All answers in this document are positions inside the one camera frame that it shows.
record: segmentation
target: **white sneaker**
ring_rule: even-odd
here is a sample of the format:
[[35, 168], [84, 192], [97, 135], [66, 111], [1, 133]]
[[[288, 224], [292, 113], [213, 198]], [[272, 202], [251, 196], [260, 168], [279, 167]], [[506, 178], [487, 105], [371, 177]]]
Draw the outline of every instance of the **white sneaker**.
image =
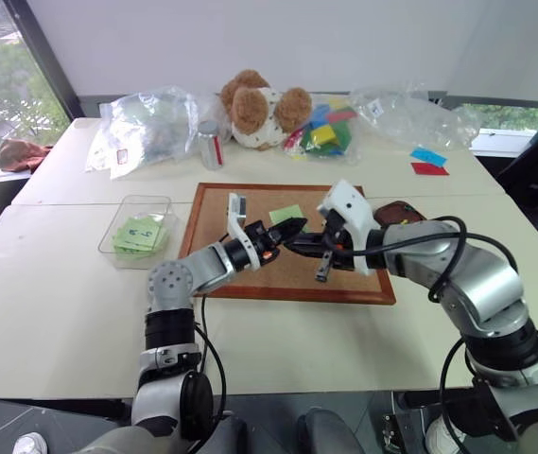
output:
[[42, 435], [31, 432], [19, 437], [14, 444], [12, 454], [48, 454], [48, 446]]
[[[466, 434], [456, 428], [453, 423], [451, 426], [454, 428], [454, 432], [456, 432], [460, 441], [463, 442], [466, 438]], [[425, 437], [425, 445], [426, 450], [430, 454], [456, 454], [460, 451], [456, 442], [454, 442], [451, 435], [449, 435], [442, 416], [435, 419], [428, 427]]]

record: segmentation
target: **blue card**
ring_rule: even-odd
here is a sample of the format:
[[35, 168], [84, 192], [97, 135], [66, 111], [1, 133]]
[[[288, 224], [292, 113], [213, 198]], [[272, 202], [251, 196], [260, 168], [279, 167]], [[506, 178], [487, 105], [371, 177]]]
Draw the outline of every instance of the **blue card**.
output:
[[437, 167], [443, 167], [447, 158], [443, 158], [440, 154], [437, 154], [429, 149], [418, 147], [411, 152], [411, 156], [424, 161], [425, 163], [432, 164]]

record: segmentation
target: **teddy bear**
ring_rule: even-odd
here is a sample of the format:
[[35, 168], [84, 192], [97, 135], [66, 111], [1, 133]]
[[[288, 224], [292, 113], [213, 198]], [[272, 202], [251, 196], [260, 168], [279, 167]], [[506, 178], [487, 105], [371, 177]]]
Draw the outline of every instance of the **teddy bear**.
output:
[[302, 88], [279, 93], [257, 71], [246, 69], [220, 92], [233, 129], [244, 147], [264, 150], [284, 142], [310, 116], [310, 94]]

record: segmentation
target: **white wall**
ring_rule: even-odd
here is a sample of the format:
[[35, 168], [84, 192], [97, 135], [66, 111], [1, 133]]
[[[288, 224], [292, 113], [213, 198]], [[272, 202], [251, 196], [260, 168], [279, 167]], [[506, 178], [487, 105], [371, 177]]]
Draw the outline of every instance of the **white wall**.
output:
[[[531, 20], [537, 25], [530, 37], [538, 37], [537, 1], [495, 2], [512, 10], [526, 7], [515, 19], [524, 27], [529, 21], [523, 11], [535, 3]], [[516, 39], [526, 47], [519, 33], [511, 41], [498, 22], [486, 22], [495, 7], [490, 0], [29, 0], [29, 5], [79, 96], [166, 84], [217, 91], [248, 67], [280, 89], [347, 91], [419, 80], [426, 89], [455, 87], [470, 96], [538, 96], [527, 90], [538, 68], [517, 84], [520, 91], [511, 75], [476, 78], [484, 74], [482, 67], [473, 63], [468, 69], [493, 45], [477, 34], [493, 35], [493, 27], [505, 50]], [[531, 49], [538, 51], [538, 42]], [[512, 80], [520, 76], [512, 74]]]

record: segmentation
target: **floor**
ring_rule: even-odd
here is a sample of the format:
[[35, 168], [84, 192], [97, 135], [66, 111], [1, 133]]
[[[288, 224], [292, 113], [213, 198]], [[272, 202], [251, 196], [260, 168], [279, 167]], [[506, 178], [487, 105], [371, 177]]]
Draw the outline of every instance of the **floor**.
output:
[[[373, 393], [304, 393], [229, 396], [228, 410], [248, 423], [251, 454], [295, 454], [295, 423], [298, 416], [312, 407], [335, 411], [352, 428], [366, 454], [382, 450], [380, 433], [382, 415], [396, 407], [390, 392]], [[437, 412], [425, 409], [424, 427]], [[423, 424], [419, 410], [411, 414], [411, 426], [417, 435], [417, 448], [409, 454], [422, 454]], [[48, 442], [50, 454], [67, 454], [81, 449], [117, 424], [102, 418], [65, 411], [44, 410], [0, 401], [0, 454], [10, 454], [19, 435], [38, 431]], [[466, 445], [474, 453], [514, 452], [511, 445], [495, 437], [469, 439]], [[218, 448], [203, 449], [203, 454], [222, 453]]]

